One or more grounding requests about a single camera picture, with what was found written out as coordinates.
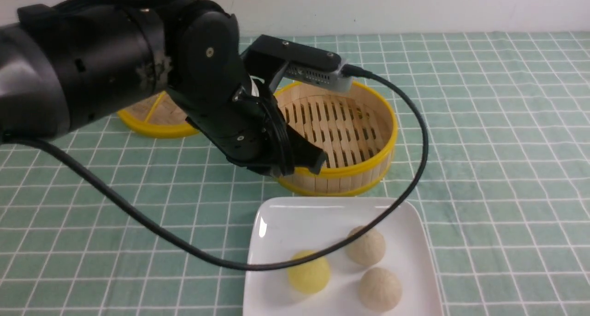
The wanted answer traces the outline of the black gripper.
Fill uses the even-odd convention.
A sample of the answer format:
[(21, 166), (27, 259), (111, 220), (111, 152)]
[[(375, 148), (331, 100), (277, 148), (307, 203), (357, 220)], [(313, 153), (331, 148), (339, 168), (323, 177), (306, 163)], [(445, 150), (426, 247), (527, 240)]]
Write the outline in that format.
[(295, 167), (319, 175), (327, 153), (286, 125), (272, 92), (261, 80), (185, 81), (184, 110), (230, 163), (280, 177)]

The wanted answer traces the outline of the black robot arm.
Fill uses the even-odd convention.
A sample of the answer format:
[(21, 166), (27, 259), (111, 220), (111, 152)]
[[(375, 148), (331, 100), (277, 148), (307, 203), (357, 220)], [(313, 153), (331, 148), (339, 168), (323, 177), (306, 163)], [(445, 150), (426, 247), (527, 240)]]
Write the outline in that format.
[(18, 9), (1, 28), (1, 139), (53, 141), (165, 92), (230, 163), (318, 174), (327, 155), (286, 123), (239, 53), (235, 15), (210, 0)]

